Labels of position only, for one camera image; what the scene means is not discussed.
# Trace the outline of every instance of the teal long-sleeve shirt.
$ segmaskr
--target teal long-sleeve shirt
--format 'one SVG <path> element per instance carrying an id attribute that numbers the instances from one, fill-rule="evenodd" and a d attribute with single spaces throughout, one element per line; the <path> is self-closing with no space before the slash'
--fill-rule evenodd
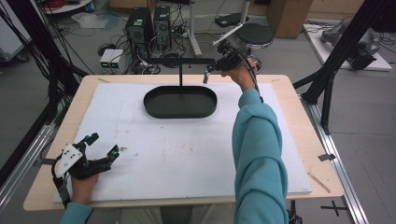
<path id="1" fill-rule="evenodd" d="M 254 89 L 242 94 L 239 107 L 233 126 L 235 223 L 287 224 L 288 176 L 276 114 L 261 103 Z M 61 223 L 85 223 L 91 211 L 89 206 L 70 203 Z"/>

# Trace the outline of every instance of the white board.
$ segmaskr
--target white board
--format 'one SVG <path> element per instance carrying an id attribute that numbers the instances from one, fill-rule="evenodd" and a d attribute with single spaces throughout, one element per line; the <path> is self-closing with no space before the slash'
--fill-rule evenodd
<path id="1" fill-rule="evenodd" d="M 112 169 L 100 174 L 94 201 L 182 199 L 234 196 L 233 122 L 240 88 L 209 84 L 216 111 L 204 119 L 155 119 L 143 105 L 146 84 L 98 85 L 75 142 L 98 133 L 88 159 L 101 159 L 114 146 L 124 150 Z M 264 101 L 276 112 L 283 137 L 289 194 L 312 191 L 271 84 L 260 84 Z"/>
<path id="2" fill-rule="evenodd" d="M 311 24 L 305 24 L 304 25 L 305 29 L 312 30 L 312 29 L 319 29 L 320 26 L 318 25 L 311 25 Z M 323 33 L 322 30 L 319 30 L 318 32 L 308 32 L 307 35 L 311 41 L 312 46 L 315 49 L 315 52 L 317 53 L 320 61 L 322 63 L 326 62 L 326 60 L 329 58 L 330 53 L 333 50 L 333 46 L 331 43 L 323 43 L 320 41 L 321 34 Z M 366 68 L 363 70 L 371 70 L 371 71 L 389 71 L 392 69 L 392 67 L 379 55 L 378 53 L 375 53 L 373 57 L 376 58 L 376 61 L 373 61 L 370 63 Z M 352 69 L 352 66 L 349 64 L 349 62 L 345 61 L 343 65 L 341 65 L 341 68 L 346 68 L 346 69 Z"/>

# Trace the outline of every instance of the black tray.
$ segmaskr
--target black tray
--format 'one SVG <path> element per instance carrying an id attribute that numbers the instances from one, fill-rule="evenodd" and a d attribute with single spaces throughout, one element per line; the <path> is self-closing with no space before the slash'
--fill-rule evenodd
<path id="1" fill-rule="evenodd" d="M 144 105 L 156 119 L 201 119 L 213 114 L 218 97 L 201 86 L 161 86 L 149 91 Z"/>

